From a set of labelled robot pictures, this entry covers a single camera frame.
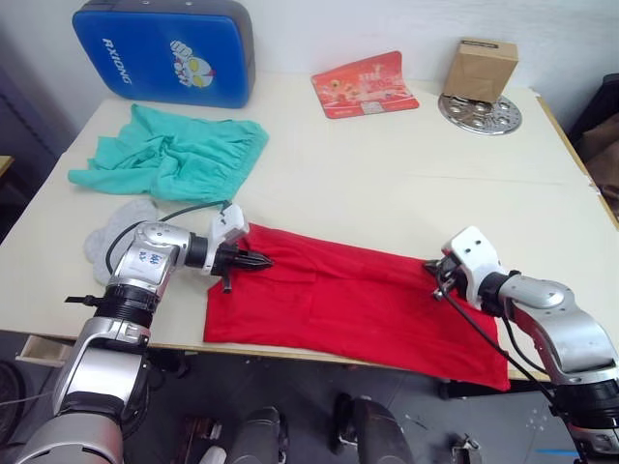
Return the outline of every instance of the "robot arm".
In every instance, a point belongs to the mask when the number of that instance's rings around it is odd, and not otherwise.
[[[139,224],[103,297],[67,298],[97,310],[56,383],[55,417],[37,431],[16,463],[122,464],[120,424],[145,390],[150,326],[172,272],[188,266],[222,276],[229,292],[230,268],[261,270],[273,264],[235,245],[248,232],[234,204],[211,223],[208,238],[165,222]]]
[[[619,456],[619,358],[604,329],[575,303],[565,285],[506,273],[489,240],[468,227],[427,266],[471,305],[506,316],[533,338],[555,387],[552,413],[561,417],[583,459]]]

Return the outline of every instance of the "gray glove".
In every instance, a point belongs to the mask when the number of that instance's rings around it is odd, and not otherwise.
[[[86,238],[84,253],[86,254],[86,259],[93,263],[93,274],[98,283],[107,285],[109,281],[110,273],[105,265],[105,254],[114,239],[118,237],[118,234],[135,222],[157,220],[157,217],[157,208],[151,200],[134,200],[117,210],[103,229],[95,230]],[[127,251],[132,240],[133,232],[129,232],[114,248],[110,259],[112,268],[118,265],[120,258]]]

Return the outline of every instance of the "red cloth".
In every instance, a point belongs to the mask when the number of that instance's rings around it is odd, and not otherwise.
[[[507,363],[446,302],[423,260],[259,225],[240,243],[275,265],[208,292],[204,340],[308,348],[509,388]],[[461,302],[496,341],[492,317]]]

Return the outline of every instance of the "brown box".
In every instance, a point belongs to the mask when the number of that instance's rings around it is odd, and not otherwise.
[[[443,93],[496,102],[518,62],[515,43],[462,39]]]

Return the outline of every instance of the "teal cloth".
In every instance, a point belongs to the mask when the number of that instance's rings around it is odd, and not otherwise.
[[[100,137],[74,184],[105,193],[150,192],[164,200],[233,198],[268,140],[251,121],[209,122],[132,105],[118,137]]]

